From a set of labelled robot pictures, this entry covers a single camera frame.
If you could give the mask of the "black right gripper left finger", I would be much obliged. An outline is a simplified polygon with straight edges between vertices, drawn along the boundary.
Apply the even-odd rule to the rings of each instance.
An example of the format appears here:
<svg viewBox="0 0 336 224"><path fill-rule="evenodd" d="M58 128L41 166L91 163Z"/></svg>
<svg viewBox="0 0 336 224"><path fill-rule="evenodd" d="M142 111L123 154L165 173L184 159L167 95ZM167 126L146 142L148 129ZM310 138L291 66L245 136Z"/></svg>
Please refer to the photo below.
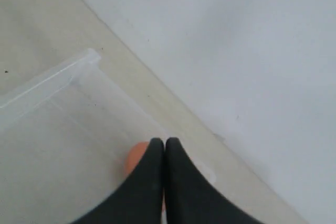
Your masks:
<svg viewBox="0 0 336 224"><path fill-rule="evenodd" d="M74 223L161 223L163 167L164 143L153 138L117 190Z"/></svg>

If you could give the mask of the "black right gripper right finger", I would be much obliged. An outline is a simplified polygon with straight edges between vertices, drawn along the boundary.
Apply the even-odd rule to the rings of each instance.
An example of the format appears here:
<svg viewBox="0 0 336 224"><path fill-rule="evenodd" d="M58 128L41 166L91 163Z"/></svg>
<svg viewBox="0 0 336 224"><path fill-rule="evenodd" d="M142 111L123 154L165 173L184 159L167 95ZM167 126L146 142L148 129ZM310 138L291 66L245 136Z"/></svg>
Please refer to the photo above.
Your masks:
<svg viewBox="0 0 336 224"><path fill-rule="evenodd" d="M206 180L178 138L167 139L164 161L167 223L260 223Z"/></svg>

